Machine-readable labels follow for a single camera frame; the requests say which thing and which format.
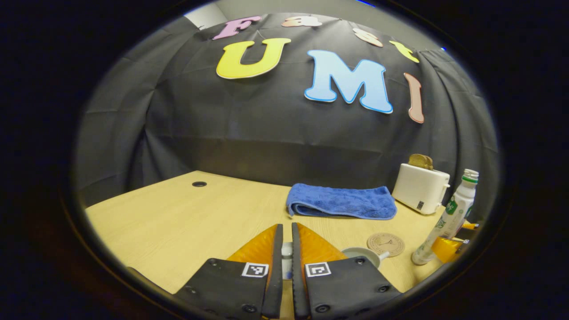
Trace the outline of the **round cork coaster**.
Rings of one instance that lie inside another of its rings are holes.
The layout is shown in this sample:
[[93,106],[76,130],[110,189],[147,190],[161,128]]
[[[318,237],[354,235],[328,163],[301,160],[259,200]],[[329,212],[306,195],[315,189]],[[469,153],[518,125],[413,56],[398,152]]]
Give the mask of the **round cork coaster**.
[[388,257],[395,257],[404,252],[406,245],[400,237],[380,232],[368,237],[367,247],[379,256],[388,252]]

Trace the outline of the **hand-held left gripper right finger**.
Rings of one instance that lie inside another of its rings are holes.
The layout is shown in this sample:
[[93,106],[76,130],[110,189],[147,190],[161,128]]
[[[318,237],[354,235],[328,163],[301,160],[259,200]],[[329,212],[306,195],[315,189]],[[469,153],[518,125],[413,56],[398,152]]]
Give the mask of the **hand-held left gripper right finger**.
[[400,295],[367,257],[347,257],[300,223],[291,231],[295,319],[353,320]]

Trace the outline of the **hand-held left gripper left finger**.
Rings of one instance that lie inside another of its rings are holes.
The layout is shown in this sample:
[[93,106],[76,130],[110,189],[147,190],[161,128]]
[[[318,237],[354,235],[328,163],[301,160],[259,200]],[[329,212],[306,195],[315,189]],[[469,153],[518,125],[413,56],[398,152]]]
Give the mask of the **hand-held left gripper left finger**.
[[283,226],[268,227],[227,259],[207,259],[175,296],[224,320],[278,319],[282,245]]

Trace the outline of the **white green-label water bottle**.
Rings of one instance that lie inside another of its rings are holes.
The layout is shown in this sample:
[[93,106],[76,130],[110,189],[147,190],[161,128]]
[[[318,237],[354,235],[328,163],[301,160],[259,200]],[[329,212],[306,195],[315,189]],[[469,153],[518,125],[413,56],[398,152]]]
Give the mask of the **white green-label water bottle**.
[[450,198],[445,210],[425,241],[411,255],[415,265],[424,265],[434,259],[432,250],[437,237],[453,239],[466,221],[475,202],[476,186],[479,173],[475,170],[465,169],[461,184]]

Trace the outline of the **brown bread slice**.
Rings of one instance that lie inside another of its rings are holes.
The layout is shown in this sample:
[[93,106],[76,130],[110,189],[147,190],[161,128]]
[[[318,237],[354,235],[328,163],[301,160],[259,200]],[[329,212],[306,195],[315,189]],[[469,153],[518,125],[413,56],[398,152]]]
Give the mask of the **brown bread slice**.
[[434,170],[433,160],[431,157],[422,154],[411,154],[408,164],[411,166]]

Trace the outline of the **white ceramic teacup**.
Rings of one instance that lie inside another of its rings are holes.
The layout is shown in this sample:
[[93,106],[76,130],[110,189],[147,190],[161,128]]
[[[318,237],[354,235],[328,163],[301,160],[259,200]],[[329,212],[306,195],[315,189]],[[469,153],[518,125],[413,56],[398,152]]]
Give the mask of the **white ceramic teacup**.
[[380,252],[379,254],[372,249],[364,247],[348,247],[341,252],[348,258],[363,256],[367,258],[377,269],[380,269],[382,261],[390,257],[390,251]]

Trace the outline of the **white toaster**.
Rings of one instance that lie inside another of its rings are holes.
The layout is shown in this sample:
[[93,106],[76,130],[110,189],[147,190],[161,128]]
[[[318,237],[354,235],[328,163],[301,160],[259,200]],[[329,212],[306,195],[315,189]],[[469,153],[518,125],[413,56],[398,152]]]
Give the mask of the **white toaster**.
[[392,196],[422,215],[432,215],[442,204],[449,180],[445,172],[401,164]]

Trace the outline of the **blue folded towel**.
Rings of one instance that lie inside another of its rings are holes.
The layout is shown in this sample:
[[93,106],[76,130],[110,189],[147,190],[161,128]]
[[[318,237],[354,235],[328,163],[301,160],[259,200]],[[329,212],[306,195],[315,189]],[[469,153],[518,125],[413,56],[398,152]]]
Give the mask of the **blue folded towel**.
[[395,200],[385,186],[358,190],[295,184],[287,195],[286,207],[291,217],[347,216],[390,220],[397,213]]

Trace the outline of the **black backdrop cloth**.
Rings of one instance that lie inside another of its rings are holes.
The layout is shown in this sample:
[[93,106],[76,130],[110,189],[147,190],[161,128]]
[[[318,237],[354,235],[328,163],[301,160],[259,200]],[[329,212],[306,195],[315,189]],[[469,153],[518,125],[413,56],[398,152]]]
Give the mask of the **black backdrop cloth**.
[[[267,184],[393,188],[411,154],[451,188],[480,173],[475,207],[501,188],[501,151],[482,91],[441,49],[318,16],[265,14],[216,39],[181,17],[120,57],[83,110],[74,186],[87,206],[193,172]],[[404,55],[402,49],[409,48]]]

